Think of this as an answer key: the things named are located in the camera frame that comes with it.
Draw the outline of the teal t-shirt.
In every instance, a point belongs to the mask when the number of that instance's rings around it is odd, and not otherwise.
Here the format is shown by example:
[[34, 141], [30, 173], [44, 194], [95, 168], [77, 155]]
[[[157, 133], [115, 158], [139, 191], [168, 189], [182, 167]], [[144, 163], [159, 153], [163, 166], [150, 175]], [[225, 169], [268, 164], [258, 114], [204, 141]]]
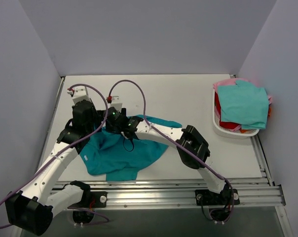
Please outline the teal t-shirt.
[[168, 148], [150, 140], [126, 142], [121, 135], [103, 128], [90, 137], [79, 156], [92, 176], [105, 175], [108, 182], [133, 181], [139, 171], [156, 162]]

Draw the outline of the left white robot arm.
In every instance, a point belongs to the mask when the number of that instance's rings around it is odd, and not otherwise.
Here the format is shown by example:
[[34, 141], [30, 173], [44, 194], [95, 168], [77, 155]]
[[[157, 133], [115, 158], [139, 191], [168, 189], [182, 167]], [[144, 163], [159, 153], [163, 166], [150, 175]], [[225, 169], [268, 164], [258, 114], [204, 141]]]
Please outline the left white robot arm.
[[101, 125], [101, 117], [90, 100], [82, 99], [72, 109], [72, 119], [34, 178], [24, 187], [10, 192], [5, 201], [9, 223], [37, 236], [42, 235], [63, 210], [71, 206], [88, 206], [93, 199], [90, 186], [81, 181], [72, 181], [51, 194], [67, 166], [88, 143], [88, 135]]

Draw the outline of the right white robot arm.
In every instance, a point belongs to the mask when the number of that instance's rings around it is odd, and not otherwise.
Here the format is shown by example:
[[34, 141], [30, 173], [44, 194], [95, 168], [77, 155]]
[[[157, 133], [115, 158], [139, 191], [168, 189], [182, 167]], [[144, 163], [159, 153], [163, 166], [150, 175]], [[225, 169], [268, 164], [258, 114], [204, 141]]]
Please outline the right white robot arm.
[[173, 147], [178, 151], [185, 166], [199, 172], [214, 203], [223, 203], [228, 198], [228, 192], [224, 188], [225, 180], [213, 167], [209, 144], [194, 126], [163, 126], [138, 116], [128, 118], [116, 108], [110, 107], [106, 131], [119, 134], [131, 141], [148, 140]]

